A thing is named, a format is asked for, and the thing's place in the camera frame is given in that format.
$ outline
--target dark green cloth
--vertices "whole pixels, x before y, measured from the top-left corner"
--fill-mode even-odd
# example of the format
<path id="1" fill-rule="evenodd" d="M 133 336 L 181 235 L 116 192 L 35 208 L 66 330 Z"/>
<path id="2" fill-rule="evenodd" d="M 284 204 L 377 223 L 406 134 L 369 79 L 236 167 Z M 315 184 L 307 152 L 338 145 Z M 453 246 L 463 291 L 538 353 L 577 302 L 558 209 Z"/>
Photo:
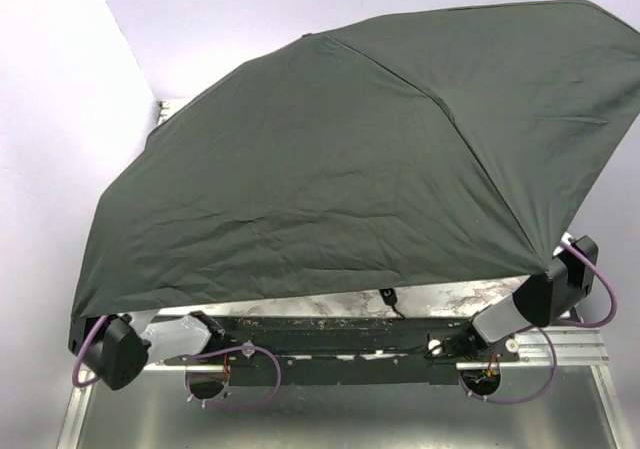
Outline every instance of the dark green cloth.
<path id="1" fill-rule="evenodd" d="M 583 1 L 302 37 L 150 135 L 72 314 L 540 273 L 639 110 L 640 34 Z"/>

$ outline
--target wall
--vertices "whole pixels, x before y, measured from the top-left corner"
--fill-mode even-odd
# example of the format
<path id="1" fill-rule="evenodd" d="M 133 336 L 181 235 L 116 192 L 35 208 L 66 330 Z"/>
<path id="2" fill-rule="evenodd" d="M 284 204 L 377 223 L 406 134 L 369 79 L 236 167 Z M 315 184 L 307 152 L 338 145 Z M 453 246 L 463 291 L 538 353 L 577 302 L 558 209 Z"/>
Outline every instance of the wall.
<path id="1" fill-rule="evenodd" d="M 0 0 L 0 447 L 57 445 L 71 300 L 152 93 L 104 0 Z"/>
<path id="2" fill-rule="evenodd" d="M 591 0 L 640 30 L 640 0 Z M 627 420 L 640 443 L 640 120 L 636 120 L 576 216 L 572 232 L 589 234 L 601 249 L 600 266 L 619 292 L 620 311 L 603 330 L 612 359 L 612 375 Z M 606 313 L 608 301 L 598 290 L 585 302 L 590 317 Z"/>
<path id="3" fill-rule="evenodd" d="M 107 0 L 158 99 L 193 97 L 240 63 L 389 12 L 524 0 Z"/>

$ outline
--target purple cable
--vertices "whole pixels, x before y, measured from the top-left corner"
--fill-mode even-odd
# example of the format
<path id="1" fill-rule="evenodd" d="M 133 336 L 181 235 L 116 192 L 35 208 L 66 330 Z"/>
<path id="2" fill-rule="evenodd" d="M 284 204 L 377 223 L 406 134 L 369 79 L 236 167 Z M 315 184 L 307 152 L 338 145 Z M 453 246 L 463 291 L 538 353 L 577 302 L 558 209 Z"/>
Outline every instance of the purple cable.
<path id="1" fill-rule="evenodd" d="M 91 342 L 96 337 L 96 334 L 98 334 L 98 331 L 100 330 L 100 328 L 105 323 L 108 317 L 109 317 L 108 315 L 100 316 L 100 318 L 96 321 L 96 323 L 93 325 L 93 327 L 89 331 L 89 334 L 87 334 L 87 337 L 85 338 L 85 340 L 82 342 L 82 346 L 80 346 L 80 350 L 78 351 L 78 357 L 76 358 L 76 362 L 73 365 L 73 371 L 71 372 L 71 383 L 73 384 L 73 387 L 82 389 L 83 387 L 89 387 L 100 380 L 100 378 L 96 376 L 93 379 L 89 379 L 88 381 L 81 382 L 80 368 L 82 367 L 82 362 L 84 361 L 84 358 L 87 355 L 87 351 L 89 350 L 89 346 L 91 345 Z"/>
<path id="2" fill-rule="evenodd" d="M 551 386 L 553 385 L 553 382 L 556 379 L 556 374 L 558 372 L 558 354 L 556 353 L 556 348 L 553 347 L 553 342 L 551 341 L 549 334 L 547 334 L 545 331 L 543 331 L 539 327 L 536 327 L 536 329 L 538 329 L 538 331 L 540 331 L 540 334 L 542 334 L 544 338 L 547 340 L 547 343 L 549 344 L 549 349 L 551 349 L 551 359 L 553 361 L 551 365 L 551 375 L 549 376 L 549 379 L 544 384 L 544 386 L 540 388 L 540 390 L 538 390 L 537 392 L 529 396 L 521 397 L 519 399 L 495 399 L 495 398 L 492 398 L 491 396 L 481 396 L 473 392 L 471 389 L 469 389 L 469 386 L 467 386 L 467 384 L 464 382 L 464 379 L 462 379 L 462 374 L 458 372 L 458 382 L 460 383 L 464 391 L 467 393 L 467 395 L 470 397 L 473 397 L 474 399 L 478 399 L 479 401 L 489 402 L 491 404 L 500 404 L 500 405 L 510 406 L 513 404 L 523 404 L 525 402 L 533 401 L 534 399 L 544 396 L 547 392 L 549 392 L 549 389 L 551 389 Z"/>
<path id="3" fill-rule="evenodd" d="M 564 241 L 560 241 L 560 246 L 571 253 L 571 255 L 575 256 L 575 258 L 578 259 L 582 264 L 584 264 L 587 269 L 593 272 L 593 274 L 600 280 L 604 288 L 607 290 L 607 292 L 609 293 L 609 298 L 611 299 L 611 309 L 609 309 L 609 314 L 607 314 L 604 319 L 598 322 L 584 323 L 574 321 L 560 321 L 560 323 L 565 326 L 584 327 L 586 329 L 597 329 L 599 327 L 606 326 L 613 320 L 614 317 L 616 317 L 616 313 L 618 312 L 618 298 L 616 297 L 613 287 L 611 287 L 611 284 L 604 276 L 602 271 L 600 271 L 600 269 L 598 269 L 595 264 L 587 259 L 585 255 L 582 254 L 578 249 Z"/>
<path id="4" fill-rule="evenodd" d="M 271 359 L 271 362 L 273 362 L 273 367 L 275 367 L 276 369 L 276 383 L 273 386 L 273 389 L 271 389 L 271 392 L 267 395 L 267 397 L 265 397 L 264 399 L 258 402 L 252 402 L 248 404 L 224 404 L 224 403 L 212 401 L 211 399 L 200 399 L 196 397 L 191 391 L 189 387 L 189 382 L 191 381 L 191 378 L 190 376 L 187 376 L 185 381 L 185 387 L 187 389 L 187 392 L 189 393 L 189 401 L 191 400 L 198 401 L 200 404 L 202 404 L 203 408 L 206 406 L 211 406 L 211 407 L 219 407 L 221 409 L 256 409 L 258 407 L 264 406 L 265 404 L 268 404 L 269 402 L 271 402 L 271 400 L 278 393 L 278 389 L 280 389 L 280 384 L 282 383 L 282 370 L 280 368 L 280 363 L 278 362 L 278 359 L 276 359 L 276 356 L 274 356 L 272 352 L 268 351 L 264 347 L 234 346 L 234 347 L 228 347 L 226 349 L 220 349 L 219 351 L 208 352 L 206 354 L 198 354 L 197 356 L 186 356 L 186 357 L 192 357 L 195 359 L 206 359 L 209 357 L 223 356 L 225 354 L 230 354 L 232 352 L 242 352 L 247 350 L 261 352 L 262 354 L 266 355 L 267 357 L 269 357 L 269 359 Z"/>

